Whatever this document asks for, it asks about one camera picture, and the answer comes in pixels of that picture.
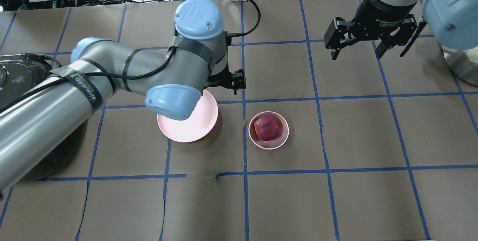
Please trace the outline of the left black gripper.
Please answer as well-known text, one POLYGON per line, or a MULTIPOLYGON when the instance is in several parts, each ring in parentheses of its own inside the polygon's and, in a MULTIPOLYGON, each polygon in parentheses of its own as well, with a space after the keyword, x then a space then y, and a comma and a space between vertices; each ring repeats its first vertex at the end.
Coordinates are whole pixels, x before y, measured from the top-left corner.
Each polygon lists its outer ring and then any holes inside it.
POLYGON ((239 69, 233 73, 229 71, 228 59, 221 59, 214 66, 212 74, 210 74, 205 82, 205 88, 223 87, 233 91, 234 95, 239 90, 246 89, 246 76, 244 69, 239 69))

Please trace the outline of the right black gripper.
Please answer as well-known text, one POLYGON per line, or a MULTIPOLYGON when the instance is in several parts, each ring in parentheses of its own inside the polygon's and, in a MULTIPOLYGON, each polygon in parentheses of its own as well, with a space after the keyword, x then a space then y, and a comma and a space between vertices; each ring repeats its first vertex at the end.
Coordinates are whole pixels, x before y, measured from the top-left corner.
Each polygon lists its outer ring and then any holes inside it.
POLYGON ((359 40, 379 39, 375 51, 378 59, 389 49, 408 44, 417 29, 416 18, 410 14, 414 6, 414 3, 395 6, 379 0, 361 0, 353 21, 333 18, 324 35, 324 44, 330 50, 332 60, 338 58, 342 49, 359 40))

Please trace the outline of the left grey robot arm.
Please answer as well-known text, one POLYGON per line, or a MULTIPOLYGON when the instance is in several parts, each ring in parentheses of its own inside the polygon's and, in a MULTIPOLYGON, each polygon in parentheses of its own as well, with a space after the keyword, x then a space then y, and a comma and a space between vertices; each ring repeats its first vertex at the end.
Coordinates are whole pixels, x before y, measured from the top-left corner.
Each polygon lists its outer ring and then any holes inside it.
POLYGON ((188 119, 206 87, 245 89, 229 72, 232 38, 212 0, 185 0, 174 13, 167 55, 114 40, 82 39, 68 66, 1 109, 1 197, 118 90, 144 95, 152 112, 188 119))

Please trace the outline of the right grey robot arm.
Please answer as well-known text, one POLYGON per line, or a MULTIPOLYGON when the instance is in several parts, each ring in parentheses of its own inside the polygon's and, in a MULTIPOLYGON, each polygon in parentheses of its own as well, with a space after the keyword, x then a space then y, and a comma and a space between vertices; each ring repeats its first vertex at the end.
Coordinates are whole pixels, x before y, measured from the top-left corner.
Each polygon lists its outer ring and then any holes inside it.
POLYGON ((477 47, 477 0, 361 0, 351 21, 335 17, 325 35, 326 49, 336 60, 345 47, 360 41, 379 41, 378 59, 396 46, 410 49, 424 25, 442 47, 477 47))

